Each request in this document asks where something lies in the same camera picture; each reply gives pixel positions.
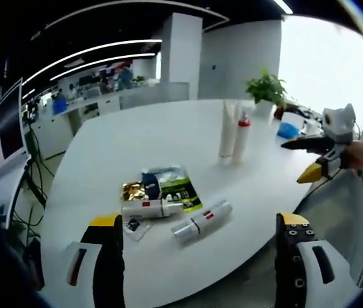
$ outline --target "white table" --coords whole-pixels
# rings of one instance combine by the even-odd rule
[[[134,242],[124,235],[127,308],[157,307],[192,295],[231,273],[274,235],[276,213],[293,211],[309,184],[296,179],[316,159],[280,147],[279,122],[250,117],[247,161],[217,163],[221,100],[181,101],[138,107],[85,122],[58,168],[42,222],[45,281],[57,275],[58,257],[80,241],[96,216],[118,211],[119,188],[147,167],[187,168],[204,208],[227,199],[225,225],[184,248],[171,227],[197,212],[157,221]]]

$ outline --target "white tube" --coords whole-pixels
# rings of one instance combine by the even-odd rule
[[[189,220],[173,227],[171,230],[177,241],[180,244],[184,244],[202,234],[211,226],[220,223],[232,212],[232,210],[232,206],[226,200],[222,200],[208,210],[204,210]]]
[[[250,121],[245,112],[242,113],[242,117],[238,123],[237,133],[235,136],[232,163],[240,164],[246,151],[246,145],[248,140],[248,132],[250,129]]]
[[[164,218],[183,212],[183,203],[167,203],[163,201],[161,205],[149,206],[143,206],[143,203],[126,204],[125,202],[122,206],[122,215],[131,218]]]
[[[223,127],[221,128],[221,139],[219,157],[227,158],[233,155],[237,122],[239,120],[241,106],[232,101],[223,101]]]

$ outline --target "desk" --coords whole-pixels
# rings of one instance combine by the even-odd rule
[[[179,101],[124,110],[86,121],[56,172],[42,221],[45,281],[57,275],[60,253],[80,241],[95,216],[118,211],[123,182],[142,168],[186,167],[204,208],[227,199],[225,225],[180,248],[171,227],[197,212],[157,221],[140,240],[124,235],[127,308],[158,307],[194,294],[231,273],[275,232],[276,213],[293,211],[309,184],[296,179],[316,159],[280,147],[278,121],[250,117],[247,161],[220,166],[222,101]]]

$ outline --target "white cabinet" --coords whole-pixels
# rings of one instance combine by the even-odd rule
[[[66,115],[37,121],[31,126],[37,136],[43,159],[65,152],[73,140],[72,128]]]
[[[112,95],[108,97],[102,97],[97,102],[99,108],[99,115],[108,114],[110,112],[120,111],[119,95]]]

